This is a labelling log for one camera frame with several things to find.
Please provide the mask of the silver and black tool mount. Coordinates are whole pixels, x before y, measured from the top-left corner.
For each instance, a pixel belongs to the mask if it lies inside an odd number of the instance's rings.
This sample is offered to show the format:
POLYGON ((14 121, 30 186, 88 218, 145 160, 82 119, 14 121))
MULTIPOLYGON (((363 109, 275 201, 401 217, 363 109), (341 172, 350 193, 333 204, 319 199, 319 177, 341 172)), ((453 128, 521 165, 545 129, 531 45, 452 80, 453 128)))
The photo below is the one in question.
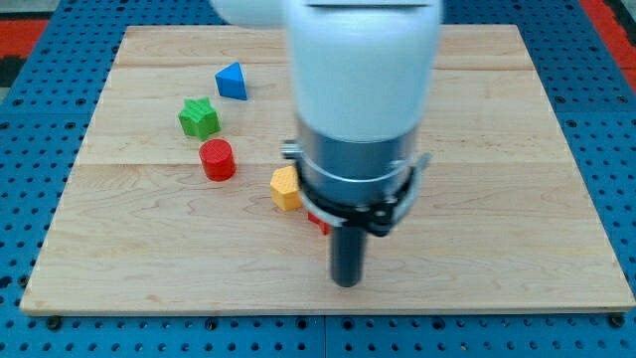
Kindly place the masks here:
POLYGON ((354 227, 384 237, 415 204, 430 162, 414 150, 415 131, 355 142, 300 122, 281 154, 295 164, 300 199, 333 228, 354 227))

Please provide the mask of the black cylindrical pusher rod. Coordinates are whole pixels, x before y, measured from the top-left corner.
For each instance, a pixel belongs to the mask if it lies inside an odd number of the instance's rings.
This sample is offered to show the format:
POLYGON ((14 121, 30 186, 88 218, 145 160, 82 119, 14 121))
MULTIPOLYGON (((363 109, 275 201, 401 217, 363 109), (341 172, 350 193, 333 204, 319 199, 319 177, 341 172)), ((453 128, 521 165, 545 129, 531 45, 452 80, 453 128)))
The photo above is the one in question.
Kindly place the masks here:
POLYGON ((330 274, 335 283, 352 287, 360 282, 367 243, 367 232, 359 227, 336 227, 331 234, 330 274))

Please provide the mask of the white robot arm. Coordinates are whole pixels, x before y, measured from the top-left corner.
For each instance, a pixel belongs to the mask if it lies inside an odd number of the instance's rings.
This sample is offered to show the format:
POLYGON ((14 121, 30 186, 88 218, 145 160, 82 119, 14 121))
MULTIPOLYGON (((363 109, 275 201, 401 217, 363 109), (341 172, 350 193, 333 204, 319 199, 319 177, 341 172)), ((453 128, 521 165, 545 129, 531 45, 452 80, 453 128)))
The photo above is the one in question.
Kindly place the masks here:
POLYGON ((214 0, 226 22, 286 35, 298 134, 282 144, 300 198, 330 225, 332 279, 362 278, 368 236, 415 203, 429 162, 416 135, 437 52, 439 1, 214 0))

